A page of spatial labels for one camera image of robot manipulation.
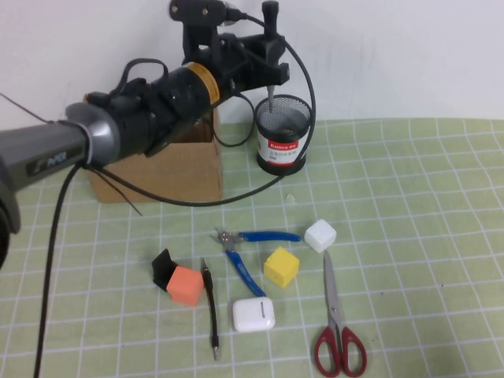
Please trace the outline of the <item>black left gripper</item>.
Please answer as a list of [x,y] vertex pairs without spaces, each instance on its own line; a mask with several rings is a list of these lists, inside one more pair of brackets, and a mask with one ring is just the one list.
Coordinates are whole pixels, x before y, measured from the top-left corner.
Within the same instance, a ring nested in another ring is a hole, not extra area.
[[215,26],[183,26],[181,93],[235,95],[275,87],[290,79],[289,64],[279,64],[285,47],[270,31],[238,37]]

